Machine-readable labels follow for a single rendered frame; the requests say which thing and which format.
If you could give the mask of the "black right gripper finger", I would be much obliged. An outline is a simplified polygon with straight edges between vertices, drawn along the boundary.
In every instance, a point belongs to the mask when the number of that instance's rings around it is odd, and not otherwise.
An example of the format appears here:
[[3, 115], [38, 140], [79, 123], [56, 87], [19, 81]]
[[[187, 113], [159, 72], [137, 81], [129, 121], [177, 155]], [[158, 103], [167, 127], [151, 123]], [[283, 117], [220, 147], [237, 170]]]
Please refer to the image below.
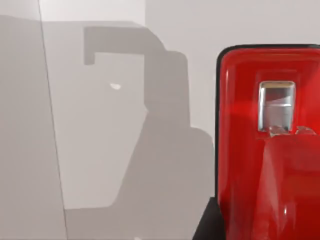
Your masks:
[[216, 197], [210, 197], [192, 240], [226, 240], [225, 222]]

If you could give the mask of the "red stapler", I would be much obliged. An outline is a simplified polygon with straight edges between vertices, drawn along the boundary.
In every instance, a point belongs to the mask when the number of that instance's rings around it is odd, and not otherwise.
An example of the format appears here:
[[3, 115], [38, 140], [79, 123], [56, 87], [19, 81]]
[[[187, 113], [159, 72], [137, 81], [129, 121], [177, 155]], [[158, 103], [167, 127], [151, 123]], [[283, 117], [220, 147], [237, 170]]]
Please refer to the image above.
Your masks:
[[216, 80], [226, 240], [320, 240], [320, 45], [228, 47]]

